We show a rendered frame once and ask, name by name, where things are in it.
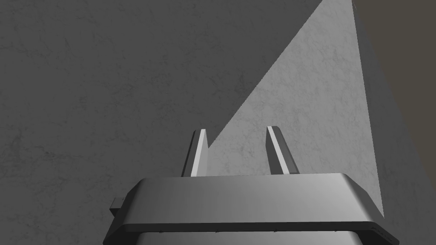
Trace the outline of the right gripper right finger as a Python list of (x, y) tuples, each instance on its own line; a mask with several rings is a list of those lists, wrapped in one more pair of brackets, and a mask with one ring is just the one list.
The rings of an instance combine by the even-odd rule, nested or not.
[(265, 147), (272, 175), (300, 173), (278, 126), (267, 127)]

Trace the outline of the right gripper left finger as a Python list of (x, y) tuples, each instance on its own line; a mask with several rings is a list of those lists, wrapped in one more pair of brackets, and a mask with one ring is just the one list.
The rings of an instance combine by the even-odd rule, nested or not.
[(208, 140), (206, 129), (196, 129), (189, 143), (182, 177), (207, 176)]

